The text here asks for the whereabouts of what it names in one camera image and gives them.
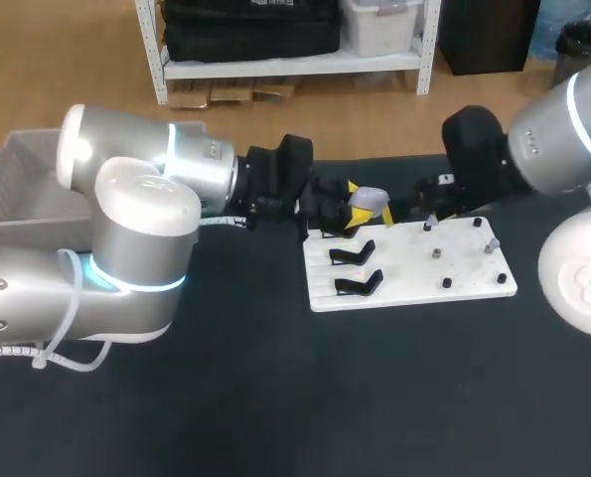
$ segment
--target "black table surface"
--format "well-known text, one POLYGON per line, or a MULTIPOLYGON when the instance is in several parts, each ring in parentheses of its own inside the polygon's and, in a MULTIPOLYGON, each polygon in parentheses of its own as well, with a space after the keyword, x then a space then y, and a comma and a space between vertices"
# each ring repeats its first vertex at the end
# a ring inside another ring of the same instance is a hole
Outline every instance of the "black table surface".
MULTIPOLYGON (((406 191, 446 162, 317 167, 406 191)), ((159 340, 87 375, 0 358, 0 477, 590 477, 591 337, 536 279, 545 238, 586 201, 483 213, 514 298, 342 313, 311 312, 294 226, 206 229, 159 340)))

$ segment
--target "white shelf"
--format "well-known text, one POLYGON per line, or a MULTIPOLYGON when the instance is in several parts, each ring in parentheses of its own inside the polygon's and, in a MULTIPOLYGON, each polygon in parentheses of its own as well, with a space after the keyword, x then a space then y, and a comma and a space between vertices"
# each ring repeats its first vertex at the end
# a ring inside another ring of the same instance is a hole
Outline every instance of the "white shelf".
POLYGON ((203 78, 291 77, 299 75, 330 75, 339 73, 393 72, 418 70, 421 57, 416 52, 399 53, 383 57, 361 58, 354 53, 339 50, 317 57, 265 60, 237 63, 176 63, 171 60, 163 71, 166 80, 203 78))
POLYGON ((167 104, 167 80, 197 80, 211 78, 262 78, 300 75, 331 75, 418 70, 417 94, 427 94, 432 76, 434 49, 438 32, 441 0, 425 0, 420 15, 421 38, 412 42, 412 51, 383 57, 361 58, 341 49, 317 57, 267 60, 261 62, 215 63, 172 62, 167 49, 159 52, 156 32, 155 0, 134 0, 140 30, 149 62, 152 82, 159 104, 167 104))

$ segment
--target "screw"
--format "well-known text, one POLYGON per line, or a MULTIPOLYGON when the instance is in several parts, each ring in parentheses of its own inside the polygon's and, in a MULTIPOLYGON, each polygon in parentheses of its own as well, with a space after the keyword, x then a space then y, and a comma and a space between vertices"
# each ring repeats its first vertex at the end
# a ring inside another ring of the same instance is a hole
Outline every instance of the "screw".
POLYGON ((3 278, 0 278, 0 290, 5 290, 8 288, 8 282, 3 278))

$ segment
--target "robot logo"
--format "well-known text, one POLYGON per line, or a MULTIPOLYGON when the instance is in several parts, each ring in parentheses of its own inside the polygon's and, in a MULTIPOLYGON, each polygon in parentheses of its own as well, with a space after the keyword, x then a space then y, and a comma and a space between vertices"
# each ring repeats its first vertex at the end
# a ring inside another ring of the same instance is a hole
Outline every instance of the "robot logo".
POLYGON ((565 263, 560 271, 560 288, 567 303, 591 316, 591 259, 565 263))

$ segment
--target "black bag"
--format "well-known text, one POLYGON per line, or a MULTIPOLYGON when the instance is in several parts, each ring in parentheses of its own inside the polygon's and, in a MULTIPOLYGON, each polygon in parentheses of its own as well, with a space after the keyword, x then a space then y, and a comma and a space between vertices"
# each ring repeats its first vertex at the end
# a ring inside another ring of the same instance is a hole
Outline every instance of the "black bag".
POLYGON ((341 22, 263 20, 167 21, 165 42, 174 62, 247 62, 309 57, 339 49, 341 22))
POLYGON ((166 21, 198 19, 333 20, 338 0, 165 0, 166 21))

